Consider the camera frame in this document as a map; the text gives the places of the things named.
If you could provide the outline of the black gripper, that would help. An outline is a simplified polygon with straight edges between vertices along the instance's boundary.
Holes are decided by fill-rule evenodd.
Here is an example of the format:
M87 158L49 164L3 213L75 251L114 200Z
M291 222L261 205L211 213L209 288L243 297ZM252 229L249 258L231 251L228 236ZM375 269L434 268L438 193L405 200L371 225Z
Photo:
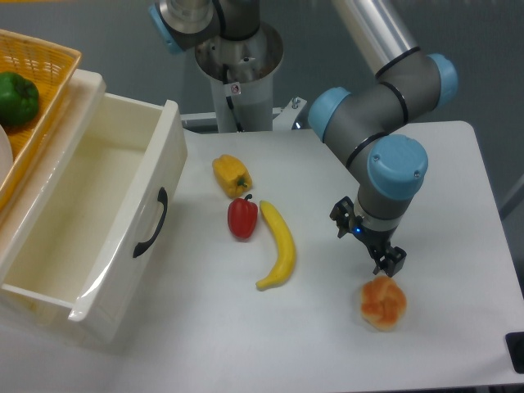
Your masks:
M337 226L338 238L350 233L368 247L375 262L374 275L383 272L387 277L394 277L403 268L407 253L398 246L390 246L400 218L379 219L361 206L354 206L345 196L332 207L330 219Z

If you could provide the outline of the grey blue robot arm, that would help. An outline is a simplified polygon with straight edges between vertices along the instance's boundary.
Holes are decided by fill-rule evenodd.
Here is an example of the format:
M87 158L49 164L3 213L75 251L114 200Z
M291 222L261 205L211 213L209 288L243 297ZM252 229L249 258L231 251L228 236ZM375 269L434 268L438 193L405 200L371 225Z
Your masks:
M308 123L359 185L330 214L340 235L363 243L377 272L393 276L404 250L391 237L422 186L422 145L400 128L449 102L458 90L454 65L424 53L388 1L336 1L334 7L376 84L363 93L331 88L311 105ZM266 131L273 115L273 74L282 63L278 32L257 1L158 1L150 17L169 51L194 52L210 81L218 130Z

